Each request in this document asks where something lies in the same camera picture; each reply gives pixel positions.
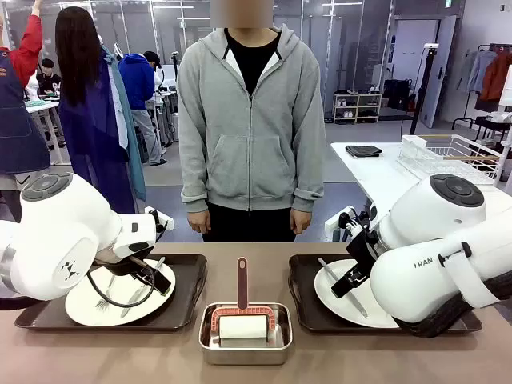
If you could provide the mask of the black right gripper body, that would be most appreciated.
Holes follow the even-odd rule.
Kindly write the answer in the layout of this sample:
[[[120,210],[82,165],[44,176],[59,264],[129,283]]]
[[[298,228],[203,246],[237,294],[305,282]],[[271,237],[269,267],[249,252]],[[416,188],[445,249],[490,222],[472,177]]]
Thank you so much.
[[[346,250],[352,259],[356,261],[356,264],[344,274],[344,279],[350,286],[360,286],[370,277],[370,272],[377,260],[377,256],[372,251],[366,233],[359,233],[352,238]]]

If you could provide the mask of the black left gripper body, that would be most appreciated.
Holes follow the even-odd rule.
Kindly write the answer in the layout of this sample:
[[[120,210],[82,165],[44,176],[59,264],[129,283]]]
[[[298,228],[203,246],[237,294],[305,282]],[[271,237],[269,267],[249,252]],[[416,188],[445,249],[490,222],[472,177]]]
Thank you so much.
[[[147,286],[156,286],[160,271],[135,256],[128,257],[128,274]]]

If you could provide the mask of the person's left hand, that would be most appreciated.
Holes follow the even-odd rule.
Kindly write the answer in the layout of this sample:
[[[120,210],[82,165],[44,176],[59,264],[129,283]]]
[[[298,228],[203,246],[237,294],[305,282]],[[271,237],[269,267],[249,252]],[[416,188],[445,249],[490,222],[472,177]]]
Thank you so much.
[[[290,210],[290,228],[294,234],[299,235],[308,229],[312,222],[312,213],[296,209]]]

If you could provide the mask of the person's right hand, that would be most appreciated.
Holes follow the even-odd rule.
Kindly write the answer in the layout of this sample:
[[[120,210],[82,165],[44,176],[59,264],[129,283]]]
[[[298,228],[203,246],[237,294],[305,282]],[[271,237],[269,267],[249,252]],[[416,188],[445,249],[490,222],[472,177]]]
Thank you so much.
[[[188,213],[187,221],[191,229],[195,232],[207,234],[211,231],[210,212],[208,210]]]

